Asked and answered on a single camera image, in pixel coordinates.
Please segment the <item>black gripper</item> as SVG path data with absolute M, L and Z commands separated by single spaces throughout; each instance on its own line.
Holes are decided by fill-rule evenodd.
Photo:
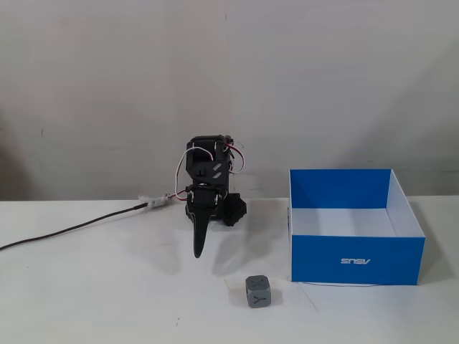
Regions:
M 204 249 L 207 227 L 210 219 L 222 220 L 224 199 L 228 187 L 207 183 L 193 183 L 186 187 L 186 215 L 193 222 L 193 250 L 196 258 L 200 258 Z

